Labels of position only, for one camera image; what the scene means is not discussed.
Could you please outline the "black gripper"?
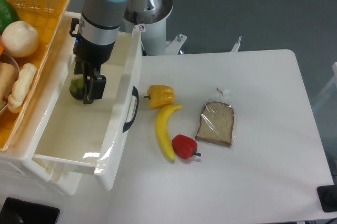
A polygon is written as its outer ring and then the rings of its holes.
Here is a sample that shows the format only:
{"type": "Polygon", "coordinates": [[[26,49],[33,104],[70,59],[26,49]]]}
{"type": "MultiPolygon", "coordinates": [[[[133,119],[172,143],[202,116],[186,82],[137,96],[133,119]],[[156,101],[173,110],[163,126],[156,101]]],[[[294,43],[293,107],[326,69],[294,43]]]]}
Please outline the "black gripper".
{"type": "Polygon", "coordinates": [[[101,74],[101,65],[110,59],[115,42],[107,45],[92,43],[82,36],[75,39],[74,75],[83,75],[84,104],[92,104],[103,97],[106,77],[101,74]]]}

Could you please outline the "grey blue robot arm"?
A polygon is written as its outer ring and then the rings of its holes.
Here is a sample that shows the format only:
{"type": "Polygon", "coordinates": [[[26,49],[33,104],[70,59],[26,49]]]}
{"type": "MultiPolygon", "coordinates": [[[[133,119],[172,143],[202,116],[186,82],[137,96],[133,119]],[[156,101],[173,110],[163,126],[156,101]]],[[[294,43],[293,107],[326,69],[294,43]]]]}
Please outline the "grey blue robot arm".
{"type": "Polygon", "coordinates": [[[84,0],[80,18],[71,21],[74,74],[83,77],[85,104],[103,97],[106,77],[101,66],[110,59],[127,4],[128,0],[84,0]]]}

